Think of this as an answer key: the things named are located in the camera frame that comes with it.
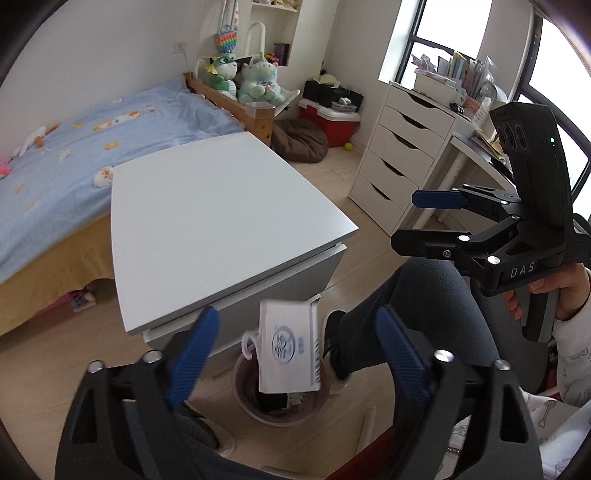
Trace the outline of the person's right hand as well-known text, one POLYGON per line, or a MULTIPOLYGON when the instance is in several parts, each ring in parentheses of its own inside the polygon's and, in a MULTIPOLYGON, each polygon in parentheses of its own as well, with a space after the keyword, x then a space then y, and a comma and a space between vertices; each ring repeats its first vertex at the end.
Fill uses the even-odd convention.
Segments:
POLYGON ((531 294, 559 292, 555 318, 567 321, 585 305, 590 295, 590 277, 582 263, 562 265, 556 272, 528 285, 531 294))

